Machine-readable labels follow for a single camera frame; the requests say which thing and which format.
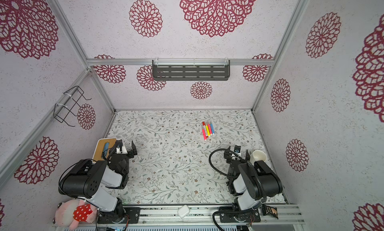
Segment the white pink-tip marker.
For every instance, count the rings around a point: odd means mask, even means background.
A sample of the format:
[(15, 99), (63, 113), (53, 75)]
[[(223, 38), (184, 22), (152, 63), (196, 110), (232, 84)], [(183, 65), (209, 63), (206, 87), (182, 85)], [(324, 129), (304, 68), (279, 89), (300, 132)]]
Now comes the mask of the white pink-tip marker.
[(207, 127), (206, 127), (205, 122), (202, 122), (202, 125), (203, 125), (204, 134), (205, 134), (206, 137), (208, 137)]

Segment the pink highlighter pen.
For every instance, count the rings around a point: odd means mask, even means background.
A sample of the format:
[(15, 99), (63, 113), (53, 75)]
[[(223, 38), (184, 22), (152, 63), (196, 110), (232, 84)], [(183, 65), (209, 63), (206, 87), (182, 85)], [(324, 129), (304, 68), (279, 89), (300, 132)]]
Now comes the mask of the pink highlighter pen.
[(203, 131), (204, 140), (206, 141), (207, 140), (206, 128), (202, 127), (202, 131)]

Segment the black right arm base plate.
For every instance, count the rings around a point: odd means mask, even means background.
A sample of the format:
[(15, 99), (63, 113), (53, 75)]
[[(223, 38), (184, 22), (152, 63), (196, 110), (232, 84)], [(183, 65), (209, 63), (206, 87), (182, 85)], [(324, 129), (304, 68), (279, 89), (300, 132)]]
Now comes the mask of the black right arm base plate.
[(261, 216), (258, 209), (235, 211), (233, 207), (220, 207), (221, 223), (259, 223)]

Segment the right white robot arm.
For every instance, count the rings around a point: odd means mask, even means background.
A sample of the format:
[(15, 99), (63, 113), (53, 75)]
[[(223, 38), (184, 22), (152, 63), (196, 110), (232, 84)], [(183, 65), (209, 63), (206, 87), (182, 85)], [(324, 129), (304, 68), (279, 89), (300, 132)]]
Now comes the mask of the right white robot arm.
[(266, 164), (267, 154), (261, 150), (247, 151), (241, 156), (241, 147), (224, 150), (224, 159), (230, 165), (226, 177), (229, 193), (235, 196), (233, 210), (255, 208), (283, 192), (277, 174)]

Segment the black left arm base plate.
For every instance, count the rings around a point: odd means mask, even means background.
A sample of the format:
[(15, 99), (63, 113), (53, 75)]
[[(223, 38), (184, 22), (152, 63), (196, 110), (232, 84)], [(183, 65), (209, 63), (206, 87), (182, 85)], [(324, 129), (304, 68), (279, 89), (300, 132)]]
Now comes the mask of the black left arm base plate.
[(140, 213), (141, 208), (137, 207), (123, 207), (123, 211), (100, 212), (97, 224), (137, 224), (139, 222)]

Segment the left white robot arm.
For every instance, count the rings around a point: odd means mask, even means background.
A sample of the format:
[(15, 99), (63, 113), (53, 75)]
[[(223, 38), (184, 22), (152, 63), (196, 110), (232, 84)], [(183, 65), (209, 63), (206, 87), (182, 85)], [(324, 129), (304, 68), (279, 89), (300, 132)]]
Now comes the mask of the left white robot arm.
[(100, 161), (83, 159), (69, 168), (59, 179), (59, 193), (81, 199), (108, 215), (122, 217), (125, 213), (121, 199), (112, 196), (108, 189), (122, 190), (130, 173), (130, 159), (138, 154), (134, 142), (127, 149), (123, 140), (116, 140), (108, 155)]

